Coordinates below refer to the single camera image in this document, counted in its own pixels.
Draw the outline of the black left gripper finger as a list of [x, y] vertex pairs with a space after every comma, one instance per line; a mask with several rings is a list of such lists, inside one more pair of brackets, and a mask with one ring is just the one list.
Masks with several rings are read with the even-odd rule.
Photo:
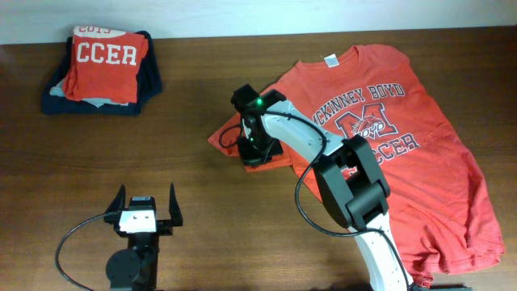
[[120, 215], [124, 210], [125, 206], [125, 197], [126, 197], [125, 186], [122, 184], [120, 186], [119, 191], [117, 192], [115, 198], [109, 204], [105, 211], [105, 217], [103, 220], [106, 223], [117, 223], [120, 220]]
[[183, 215], [177, 201], [174, 184], [170, 184], [169, 207], [170, 222], [172, 226], [183, 226]]

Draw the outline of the red McKinney Boyd t-shirt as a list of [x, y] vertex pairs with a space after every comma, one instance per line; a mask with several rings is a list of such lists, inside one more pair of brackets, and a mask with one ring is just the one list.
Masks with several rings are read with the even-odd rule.
[[391, 289], [498, 264], [505, 247], [485, 177], [405, 54], [354, 45], [297, 63], [273, 88], [324, 129], [372, 147], [391, 189]]

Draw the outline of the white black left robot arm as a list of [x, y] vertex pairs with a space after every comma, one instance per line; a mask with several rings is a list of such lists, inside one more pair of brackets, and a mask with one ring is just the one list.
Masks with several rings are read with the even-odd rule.
[[171, 236], [183, 225], [174, 186], [170, 186], [168, 219], [157, 218], [156, 200], [152, 196], [135, 196], [125, 203], [126, 190], [121, 186], [107, 207], [103, 219], [114, 231], [128, 240], [128, 245], [107, 261], [106, 275], [111, 290], [149, 291], [157, 288], [159, 240]]

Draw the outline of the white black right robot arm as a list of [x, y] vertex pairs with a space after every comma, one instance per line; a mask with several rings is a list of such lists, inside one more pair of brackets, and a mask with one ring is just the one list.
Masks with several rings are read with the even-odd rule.
[[390, 187], [368, 142], [325, 130], [276, 90], [260, 95], [245, 85], [233, 93], [231, 104], [240, 115], [237, 148], [243, 163], [264, 165], [282, 154], [283, 144], [289, 146], [309, 164], [299, 180], [314, 174], [326, 212], [342, 227], [316, 230], [355, 239], [373, 290], [416, 290], [391, 232]]

